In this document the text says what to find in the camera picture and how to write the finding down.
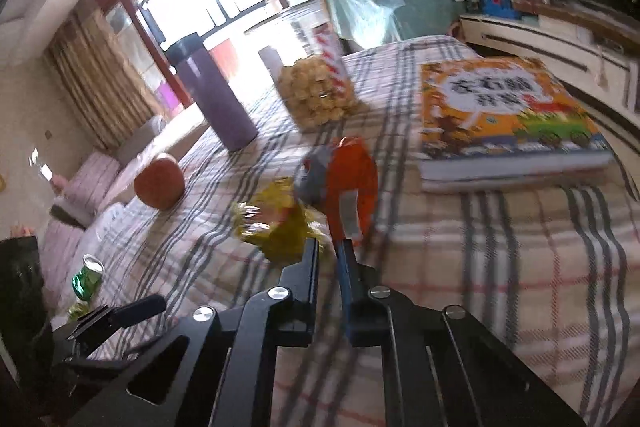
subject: plastic bag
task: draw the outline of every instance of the plastic bag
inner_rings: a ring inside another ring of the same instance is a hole
[[[321,248],[329,240],[318,214],[294,197],[292,178],[278,178],[248,202],[236,204],[234,225],[238,237],[260,247],[272,263],[298,263],[309,237]]]

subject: soda can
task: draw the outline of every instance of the soda can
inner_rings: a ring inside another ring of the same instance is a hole
[[[82,264],[82,269],[71,279],[71,286],[81,301],[89,302],[100,285],[104,266],[90,254],[82,256]]]

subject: pink cushion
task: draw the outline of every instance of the pink cushion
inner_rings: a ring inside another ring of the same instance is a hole
[[[68,182],[62,195],[72,205],[95,216],[104,195],[120,172],[120,163],[94,151]]]
[[[40,247],[40,269],[44,278],[45,306],[56,311],[69,296],[71,277],[82,267],[82,254],[76,254],[84,230],[50,219]]]

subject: curtain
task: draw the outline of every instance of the curtain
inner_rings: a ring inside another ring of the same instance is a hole
[[[164,116],[94,0],[78,2],[45,56],[98,148],[113,152],[151,117]]]

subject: jar of snacks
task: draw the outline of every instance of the jar of snacks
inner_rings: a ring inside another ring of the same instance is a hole
[[[276,89],[302,130],[338,121],[357,110],[358,101],[347,77],[338,81],[319,55],[284,66]]]
[[[313,129],[356,112],[360,103],[321,0],[292,6],[245,31],[297,126]]]

